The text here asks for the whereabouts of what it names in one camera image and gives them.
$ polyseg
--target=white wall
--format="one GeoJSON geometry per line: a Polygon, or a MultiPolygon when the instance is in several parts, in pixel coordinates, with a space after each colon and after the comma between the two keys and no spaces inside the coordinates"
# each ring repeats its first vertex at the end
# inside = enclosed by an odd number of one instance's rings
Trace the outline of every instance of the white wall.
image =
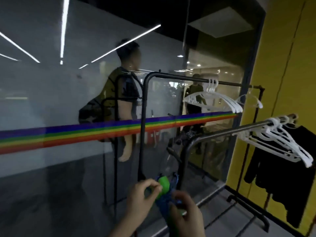
{"type": "MultiPolygon", "coordinates": [[[[62,0],[1,1],[0,31],[40,63],[0,37],[0,53],[20,60],[0,56],[0,131],[77,124],[79,109],[98,95],[105,83],[106,78],[99,74],[99,62],[106,61],[108,72],[120,65],[115,52],[90,62],[113,49],[119,40],[147,30],[70,0],[64,65],[59,65],[61,15],[62,0]],[[88,63],[89,66],[78,69],[88,63]],[[5,99],[8,96],[27,99],[5,99]]],[[[143,57],[141,69],[181,69],[182,58],[177,57],[182,49],[180,41],[151,32],[137,42],[143,57]]],[[[155,110],[156,116],[168,112],[163,106],[155,110]]],[[[104,148],[111,151],[109,146],[94,141],[0,155],[0,176],[100,154],[104,148]]]]}

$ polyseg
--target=hanger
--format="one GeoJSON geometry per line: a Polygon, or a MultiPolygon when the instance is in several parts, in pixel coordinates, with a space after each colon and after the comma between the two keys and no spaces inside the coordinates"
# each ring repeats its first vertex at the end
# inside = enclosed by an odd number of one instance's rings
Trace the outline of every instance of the hanger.
{"type": "Polygon", "coordinates": [[[215,91],[216,87],[218,86],[218,80],[214,79],[212,80],[211,83],[211,79],[209,79],[209,85],[206,88],[206,91],[202,91],[202,92],[196,92],[196,93],[192,93],[191,95],[188,95],[187,97],[185,97],[183,99],[183,101],[192,104],[192,105],[196,105],[199,107],[204,107],[207,109],[215,109],[215,110],[219,110],[219,111],[228,111],[229,109],[227,108],[218,108],[218,107],[214,107],[212,105],[204,105],[202,103],[199,103],[196,100],[197,96],[201,96],[202,98],[206,99],[216,99],[216,98],[222,98],[224,100],[224,102],[229,106],[230,110],[233,113],[240,113],[243,111],[242,107],[233,99],[231,99],[230,97],[223,95],[221,93],[218,93],[215,91]]]}
{"type": "Polygon", "coordinates": [[[312,156],[298,145],[292,136],[282,127],[289,123],[289,117],[284,116],[283,119],[284,120],[281,120],[280,118],[269,118],[272,124],[252,130],[255,132],[256,137],[250,135],[250,131],[239,132],[237,133],[237,136],[239,139],[281,158],[292,162],[302,160],[306,167],[312,166],[312,156]],[[269,145],[261,140],[274,141],[282,146],[283,149],[269,145]]]}
{"type": "Polygon", "coordinates": [[[236,99],[236,102],[238,103],[238,104],[240,104],[240,105],[245,105],[245,103],[242,103],[241,102],[241,98],[243,97],[243,96],[252,96],[253,98],[255,98],[256,100],[257,100],[257,104],[255,105],[255,107],[259,107],[260,109],[262,109],[263,108],[263,104],[261,103],[261,101],[255,96],[255,95],[252,95],[251,94],[251,92],[252,92],[252,90],[253,90],[253,85],[251,85],[252,86],[252,89],[251,90],[248,90],[248,93],[247,94],[243,94],[243,95],[241,95],[241,96],[239,96],[237,99],[236,99]]]}

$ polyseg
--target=finger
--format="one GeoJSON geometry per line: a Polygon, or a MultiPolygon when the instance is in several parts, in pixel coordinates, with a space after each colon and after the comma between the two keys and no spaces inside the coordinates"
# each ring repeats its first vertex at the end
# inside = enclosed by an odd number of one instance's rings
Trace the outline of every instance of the finger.
{"type": "Polygon", "coordinates": [[[177,229],[183,229],[183,227],[185,225],[185,221],[184,221],[182,215],[179,213],[177,207],[173,203],[171,203],[170,205],[171,205],[170,206],[171,219],[173,220],[177,229]]]}
{"type": "Polygon", "coordinates": [[[162,191],[162,186],[159,185],[159,186],[156,186],[153,190],[153,192],[150,194],[150,196],[147,197],[147,201],[149,202],[150,205],[152,205],[157,196],[159,195],[159,193],[162,191]]]}
{"type": "Polygon", "coordinates": [[[143,191],[145,191],[145,189],[147,187],[149,187],[149,186],[156,187],[156,186],[159,186],[159,185],[160,184],[157,181],[153,180],[153,179],[146,179],[146,180],[138,183],[139,188],[141,190],[143,190],[143,191]]]}
{"type": "Polygon", "coordinates": [[[179,199],[182,201],[182,204],[186,207],[187,211],[196,208],[196,204],[194,203],[193,199],[184,191],[175,190],[172,193],[174,199],[179,199]]]}

